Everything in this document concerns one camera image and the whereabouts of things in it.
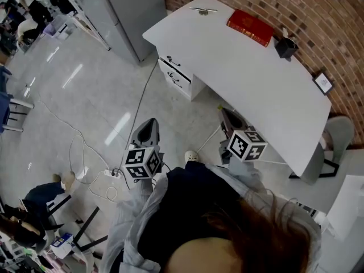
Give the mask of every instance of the refrigerator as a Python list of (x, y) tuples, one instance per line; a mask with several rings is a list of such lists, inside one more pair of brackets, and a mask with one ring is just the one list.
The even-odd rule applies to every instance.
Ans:
[(140, 63), (155, 47), (142, 34), (167, 16), (164, 0), (75, 0), (111, 51)]

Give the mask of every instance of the book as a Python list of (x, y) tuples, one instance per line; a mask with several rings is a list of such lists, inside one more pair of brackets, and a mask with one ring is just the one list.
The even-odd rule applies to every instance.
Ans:
[(249, 36), (264, 47), (269, 45), (274, 33), (274, 29), (267, 23), (239, 9), (229, 18), (227, 26)]

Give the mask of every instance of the shoe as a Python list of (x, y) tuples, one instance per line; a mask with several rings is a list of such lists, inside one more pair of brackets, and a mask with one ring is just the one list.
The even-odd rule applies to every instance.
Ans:
[(71, 186), (72, 186), (73, 182), (75, 182), (75, 178), (76, 178), (76, 175), (75, 175), (75, 173), (73, 171), (68, 172), (64, 176), (62, 183), (64, 184), (65, 191), (67, 193), (69, 193), (69, 190), (71, 189)]
[(53, 182), (61, 182), (61, 176), (59, 176), (58, 174), (53, 174), (52, 175), (52, 181)]
[(198, 154), (195, 151), (187, 151), (184, 154), (184, 160), (186, 164), (188, 161), (198, 162)]

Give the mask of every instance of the power strip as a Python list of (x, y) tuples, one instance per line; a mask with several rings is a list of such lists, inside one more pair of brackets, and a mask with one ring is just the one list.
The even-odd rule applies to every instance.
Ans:
[(120, 179), (121, 178), (121, 173), (119, 173), (119, 172), (112, 172), (112, 171), (110, 171), (110, 170), (108, 170), (108, 169), (105, 169), (104, 170), (104, 174), (105, 174), (105, 176), (108, 176), (108, 177), (111, 177), (111, 178), (115, 178), (115, 179)]

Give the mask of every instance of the framed picture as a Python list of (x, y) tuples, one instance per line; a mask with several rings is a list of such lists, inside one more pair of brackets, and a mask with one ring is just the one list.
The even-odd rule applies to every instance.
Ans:
[(329, 78), (326, 77), (324, 73), (320, 73), (316, 78), (312, 79), (315, 82), (316, 86), (321, 90), (324, 95), (327, 95), (332, 88), (334, 88), (334, 84), (331, 82)]

